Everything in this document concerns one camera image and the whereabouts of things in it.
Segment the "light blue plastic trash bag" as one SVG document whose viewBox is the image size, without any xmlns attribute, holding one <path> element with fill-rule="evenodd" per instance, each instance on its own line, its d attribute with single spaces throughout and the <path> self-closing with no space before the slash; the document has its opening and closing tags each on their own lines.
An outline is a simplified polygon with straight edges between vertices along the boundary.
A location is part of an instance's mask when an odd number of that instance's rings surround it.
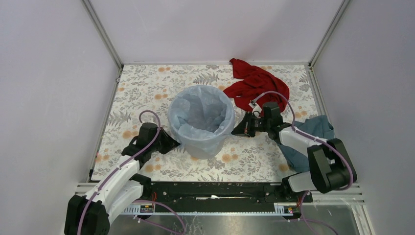
<svg viewBox="0 0 415 235">
<path fill-rule="evenodd" d="M 176 140 L 203 150 L 231 135 L 235 111 L 220 89 L 196 85 L 178 93 L 168 109 L 170 130 Z"/>
</svg>

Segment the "grey plastic trash bin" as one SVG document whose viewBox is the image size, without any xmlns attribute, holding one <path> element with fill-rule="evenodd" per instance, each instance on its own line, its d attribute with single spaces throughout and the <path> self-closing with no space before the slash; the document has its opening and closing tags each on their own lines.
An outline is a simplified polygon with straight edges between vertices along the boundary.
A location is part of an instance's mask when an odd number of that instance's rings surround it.
<svg viewBox="0 0 415 235">
<path fill-rule="evenodd" d="M 186 152 L 196 158 L 201 160 L 207 160 L 215 157 L 218 155 L 223 148 L 224 140 L 219 141 L 215 146 L 209 147 L 208 150 L 203 150 L 202 148 L 198 148 L 192 145 L 185 144 L 184 148 Z"/>
</svg>

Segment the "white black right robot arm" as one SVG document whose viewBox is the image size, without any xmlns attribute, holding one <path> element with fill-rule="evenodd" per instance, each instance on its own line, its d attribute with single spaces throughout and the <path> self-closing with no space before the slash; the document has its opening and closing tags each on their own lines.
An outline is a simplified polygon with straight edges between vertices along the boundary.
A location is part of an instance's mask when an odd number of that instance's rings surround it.
<svg viewBox="0 0 415 235">
<path fill-rule="evenodd" d="M 262 107 L 251 102 L 250 106 L 253 110 L 245 113 L 233 129 L 233 135 L 253 138 L 257 132 L 265 132 L 277 144 L 290 147 L 307 158 L 307 171 L 282 180 L 280 194 L 285 201 L 294 201 L 303 191 L 328 193 L 352 186 L 357 174 L 340 139 L 312 136 L 284 122 L 276 102 L 266 102 Z"/>
</svg>

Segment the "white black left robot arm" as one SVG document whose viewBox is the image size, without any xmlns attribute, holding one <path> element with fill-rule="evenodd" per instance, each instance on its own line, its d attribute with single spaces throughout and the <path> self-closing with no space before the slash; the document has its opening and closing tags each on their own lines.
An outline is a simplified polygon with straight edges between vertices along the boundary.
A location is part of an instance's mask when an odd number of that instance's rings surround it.
<svg viewBox="0 0 415 235">
<path fill-rule="evenodd" d="M 162 127 L 144 123 L 105 178 L 84 195 L 69 200 L 64 234 L 108 234 L 114 220 L 133 201 L 151 197 L 151 179 L 139 173 L 151 155 L 166 154 L 179 145 Z"/>
</svg>

